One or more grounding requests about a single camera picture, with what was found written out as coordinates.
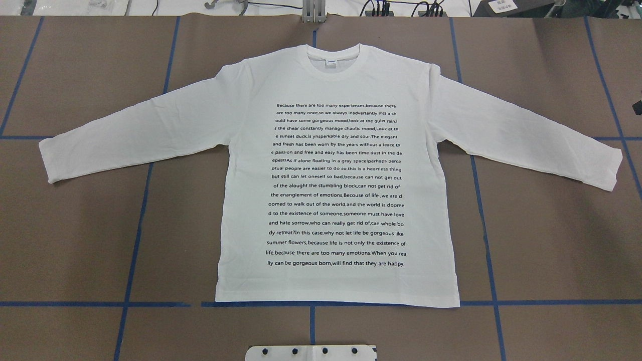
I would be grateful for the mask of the white long-sleeve printed shirt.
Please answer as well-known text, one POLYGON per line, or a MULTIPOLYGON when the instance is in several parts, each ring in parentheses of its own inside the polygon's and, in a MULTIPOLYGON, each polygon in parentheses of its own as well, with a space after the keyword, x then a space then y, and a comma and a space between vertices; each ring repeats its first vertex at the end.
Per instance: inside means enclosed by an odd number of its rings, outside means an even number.
POLYGON ((48 181, 226 145, 216 302, 459 307, 438 144, 612 191, 620 150, 365 44, 224 66, 39 144, 48 181))

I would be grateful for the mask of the black box with label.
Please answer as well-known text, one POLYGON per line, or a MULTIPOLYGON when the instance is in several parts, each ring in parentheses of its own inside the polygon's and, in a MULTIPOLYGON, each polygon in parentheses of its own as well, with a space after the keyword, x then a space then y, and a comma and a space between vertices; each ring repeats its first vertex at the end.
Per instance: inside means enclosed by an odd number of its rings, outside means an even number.
POLYGON ((474 10, 473 18, 515 17, 528 10, 550 6, 555 1, 481 1, 474 10))

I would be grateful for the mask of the aluminium frame post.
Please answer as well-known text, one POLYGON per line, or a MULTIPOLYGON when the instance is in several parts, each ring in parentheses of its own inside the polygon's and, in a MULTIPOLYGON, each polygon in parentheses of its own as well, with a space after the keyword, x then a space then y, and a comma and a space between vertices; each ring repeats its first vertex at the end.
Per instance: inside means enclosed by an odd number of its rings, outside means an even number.
POLYGON ((303 23, 325 23, 327 19, 326 0, 303 0, 303 23))

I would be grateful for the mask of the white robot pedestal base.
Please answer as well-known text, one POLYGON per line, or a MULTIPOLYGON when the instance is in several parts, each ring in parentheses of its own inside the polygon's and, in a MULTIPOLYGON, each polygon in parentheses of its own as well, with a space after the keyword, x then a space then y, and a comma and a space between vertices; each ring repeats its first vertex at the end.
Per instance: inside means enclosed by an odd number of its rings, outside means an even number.
POLYGON ((252 346, 245 360, 376 360, 375 345, 266 345, 252 346))

